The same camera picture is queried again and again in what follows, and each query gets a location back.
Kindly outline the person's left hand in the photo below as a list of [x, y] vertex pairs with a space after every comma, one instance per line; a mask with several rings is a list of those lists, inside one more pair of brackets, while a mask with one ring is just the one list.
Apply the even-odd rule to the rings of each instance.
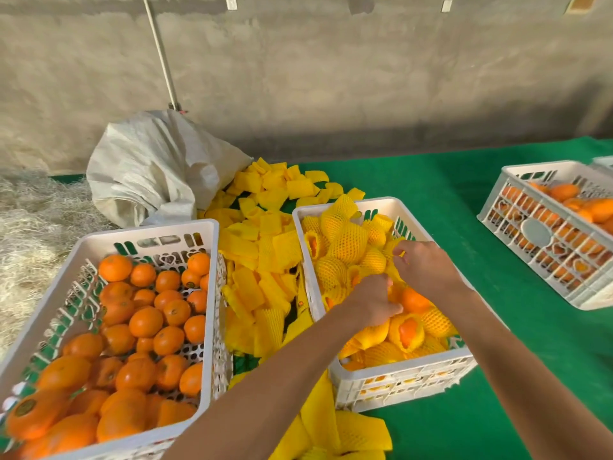
[[379, 326], [389, 318], [401, 314], [403, 306], [388, 297], [393, 284], [385, 274], [369, 275], [356, 285], [341, 304], [342, 324], [349, 331]]

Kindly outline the person's right hand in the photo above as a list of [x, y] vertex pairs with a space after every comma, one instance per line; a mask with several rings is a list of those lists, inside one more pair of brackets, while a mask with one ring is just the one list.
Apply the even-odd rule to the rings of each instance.
[[412, 283], [406, 283], [440, 308], [469, 288], [449, 255], [433, 241], [413, 241], [408, 254]]

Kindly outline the single bare orange fruit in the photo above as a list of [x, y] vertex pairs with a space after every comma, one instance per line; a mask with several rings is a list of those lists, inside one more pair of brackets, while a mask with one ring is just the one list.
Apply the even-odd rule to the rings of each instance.
[[400, 303], [407, 313], [417, 315], [422, 315], [435, 307], [431, 301], [410, 287], [402, 291]]

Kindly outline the person's left forearm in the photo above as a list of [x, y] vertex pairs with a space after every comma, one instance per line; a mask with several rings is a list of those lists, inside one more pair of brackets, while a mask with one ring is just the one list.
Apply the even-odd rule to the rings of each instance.
[[334, 307], [213, 402], [162, 460], [266, 460], [333, 357], [369, 316], [356, 301]]

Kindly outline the person's right forearm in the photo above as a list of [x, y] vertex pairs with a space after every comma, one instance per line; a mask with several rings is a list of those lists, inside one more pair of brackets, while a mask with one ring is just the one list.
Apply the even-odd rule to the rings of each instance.
[[470, 348], [532, 460], [613, 460], [613, 433], [462, 281], [433, 303]]

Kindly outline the heap of net-wrapped oranges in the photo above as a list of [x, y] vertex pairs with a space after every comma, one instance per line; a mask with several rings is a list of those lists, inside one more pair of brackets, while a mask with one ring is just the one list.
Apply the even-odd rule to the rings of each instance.
[[[400, 216], [378, 208], [360, 211], [357, 202], [342, 195], [322, 214], [306, 216], [301, 227], [326, 311], [341, 304], [362, 279], [380, 273], [392, 279], [390, 298], [400, 303], [410, 286], [398, 276], [392, 250], [399, 241], [414, 239]], [[358, 332], [338, 358], [347, 371], [399, 363], [451, 350], [450, 338], [456, 334], [436, 306], [422, 315], [404, 310]]]

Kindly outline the green felt table cloth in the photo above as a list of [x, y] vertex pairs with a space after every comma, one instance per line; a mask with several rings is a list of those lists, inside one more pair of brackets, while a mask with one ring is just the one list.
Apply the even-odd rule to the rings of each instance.
[[[512, 332], [613, 431], [613, 307], [565, 302], [477, 220], [502, 167], [613, 155], [613, 138], [300, 163], [345, 190], [401, 200]], [[444, 393], [368, 412], [387, 460], [530, 460], [480, 367]]]

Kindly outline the pile of yellow foam sleeves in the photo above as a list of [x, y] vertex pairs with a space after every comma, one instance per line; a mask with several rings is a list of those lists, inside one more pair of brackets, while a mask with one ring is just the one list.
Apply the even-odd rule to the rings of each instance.
[[[263, 237], [258, 240], [257, 256], [248, 262], [249, 265], [254, 263], [256, 269], [249, 269], [247, 265], [235, 269], [232, 274], [232, 283], [224, 289], [228, 305], [224, 336], [226, 348], [233, 353], [239, 352], [258, 357], [259, 366], [315, 323], [311, 321], [310, 325], [305, 327], [299, 317], [284, 333], [285, 308], [277, 307], [274, 299], [260, 300], [256, 296], [255, 287], [259, 286], [259, 280], [273, 279], [272, 273], [285, 272], [288, 267], [295, 267], [302, 262], [303, 256], [300, 252], [296, 231], [284, 233], [281, 238], [283, 240], [281, 246], [284, 247], [282, 251], [275, 249], [272, 237]], [[333, 451], [339, 451], [341, 447], [336, 424], [334, 392], [328, 375], [328, 367], [284, 433], [284, 435], [289, 433], [289, 446], [293, 449], [300, 446], [300, 441], [304, 437], [308, 437], [310, 441], [326, 442], [328, 448]], [[244, 379], [252, 371], [240, 373], [239, 376]]]

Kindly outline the pile of unwrapped oranges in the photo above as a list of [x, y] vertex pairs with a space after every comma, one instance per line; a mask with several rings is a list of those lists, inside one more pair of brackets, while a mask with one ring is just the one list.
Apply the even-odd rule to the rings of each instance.
[[538, 197], [505, 184], [486, 222], [547, 278], [574, 291], [613, 258], [613, 198], [587, 198], [573, 183], [529, 185]]
[[205, 400], [208, 291], [182, 267], [87, 261], [0, 405], [0, 460], [157, 455]]

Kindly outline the white woven sack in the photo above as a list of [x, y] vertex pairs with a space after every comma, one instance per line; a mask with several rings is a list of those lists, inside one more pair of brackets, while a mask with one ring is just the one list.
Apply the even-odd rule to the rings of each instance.
[[179, 224], [252, 162], [177, 111], [142, 111], [107, 124], [86, 179], [95, 207], [119, 227]]

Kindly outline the grey metal pipe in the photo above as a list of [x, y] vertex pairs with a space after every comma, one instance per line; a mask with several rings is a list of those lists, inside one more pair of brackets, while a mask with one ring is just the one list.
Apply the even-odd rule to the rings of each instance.
[[167, 61], [167, 56], [165, 53], [165, 47], [163, 43], [163, 39], [161, 37], [159, 26], [157, 24], [156, 14], [152, 9], [152, 5], [150, 0], [142, 0], [143, 5], [145, 7], [145, 12], [147, 14], [149, 27], [153, 36], [153, 40], [156, 46], [157, 55], [159, 58], [159, 63], [161, 66], [161, 70], [164, 77], [165, 86], [169, 95], [169, 105], [168, 107], [178, 113], [184, 114], [185, 111], [182, 109], [180, 101], [178, 99], [175, 86], [172, 79], [172, 74], [170, 71], [169, 63]]

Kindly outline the pile of pale straw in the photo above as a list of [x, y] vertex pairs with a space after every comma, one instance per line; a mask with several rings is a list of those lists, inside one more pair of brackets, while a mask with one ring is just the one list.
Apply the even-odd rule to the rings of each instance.
[[0, 362], [76, 242], [117, 228], [95, 207], [87, 182], [0, 169]]

